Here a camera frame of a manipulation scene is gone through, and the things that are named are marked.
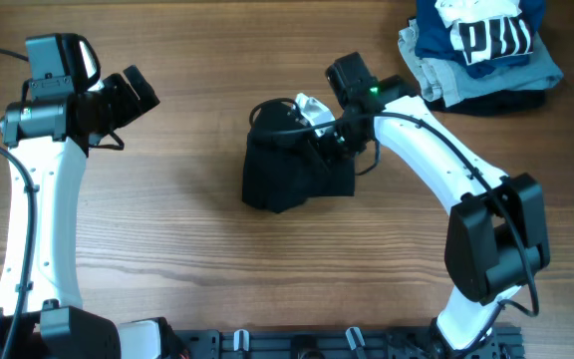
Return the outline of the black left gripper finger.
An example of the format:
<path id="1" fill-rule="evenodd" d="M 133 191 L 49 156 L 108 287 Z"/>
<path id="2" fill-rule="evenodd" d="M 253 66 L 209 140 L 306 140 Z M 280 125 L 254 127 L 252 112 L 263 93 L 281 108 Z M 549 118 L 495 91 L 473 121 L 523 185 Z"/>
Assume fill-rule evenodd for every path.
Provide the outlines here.
<path id="1" fill-rule="evenodd" d="M 137 95 L 138 104 L 143 113 L 146 113 L 159 105 L 160 100 L 151 84 L 145 79 L 142 72 L 136 65 L 131 65 L 124 69 L 124 74 L 128 79 L 133 91 Z"/>
<path id="2" fill-rule="evenodd" d="M 120 75 L 113 74 L 113 112 L 117 123 L 130 123 L 141 114 L 138 97 L 131 85 Z"/>

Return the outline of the black polo shirt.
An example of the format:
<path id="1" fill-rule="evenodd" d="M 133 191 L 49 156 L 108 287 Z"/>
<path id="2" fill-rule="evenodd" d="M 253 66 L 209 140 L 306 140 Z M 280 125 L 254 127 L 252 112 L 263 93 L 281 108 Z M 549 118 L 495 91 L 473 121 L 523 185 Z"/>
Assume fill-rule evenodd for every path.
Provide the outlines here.
<path id="1" fill-rule="evenodd" d="M 312 197 L 355 194 L 353 160 L 327 158 L 311 133 L 279 134 L 304 127 L 289 99 L 259 104 L 252 109 L 250 121 L 242 170 L 245 204 L 280 213 Z"/>

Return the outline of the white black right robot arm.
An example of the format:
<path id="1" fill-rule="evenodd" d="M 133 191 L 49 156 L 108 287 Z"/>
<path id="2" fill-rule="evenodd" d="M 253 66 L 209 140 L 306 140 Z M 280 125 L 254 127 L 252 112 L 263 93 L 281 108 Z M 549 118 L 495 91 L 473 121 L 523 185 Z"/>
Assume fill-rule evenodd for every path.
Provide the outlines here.
<path id="1" fill-rule="evenodd" d="M 541 185 L 476 155 L 405 80 L 377 79 L 359 53 L 337 59 L 326 77 L 341 117 L 303 94 L 295 104 L 323 153 L 350 157 L 367 142 L 387 148 L 448 214 L 444 263 L 453 290 L 431 324 L 430 355 L 464 358 L 490 345 L 492 326 L 508 306 L 537 316 L 535 275 L 551 259 Z"/>

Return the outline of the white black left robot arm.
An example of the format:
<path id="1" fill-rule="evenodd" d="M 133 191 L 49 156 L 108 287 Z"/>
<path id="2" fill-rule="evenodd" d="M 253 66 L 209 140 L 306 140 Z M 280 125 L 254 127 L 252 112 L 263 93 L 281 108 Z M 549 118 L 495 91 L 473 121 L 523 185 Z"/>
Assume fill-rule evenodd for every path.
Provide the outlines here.
<path id="1" fill-rule="evenodd" d="M 0 358 L 182 358 L 162 318 L 118 325 L 88 312 L 76 272 L 77 208 L 92 149 L 124 148 L 117 129 L 158 99 L 136 67 L 103 77 L 89 41 L 30 37 L 32 75 L 0 122 L 11 205 L 0 278 Z"/>

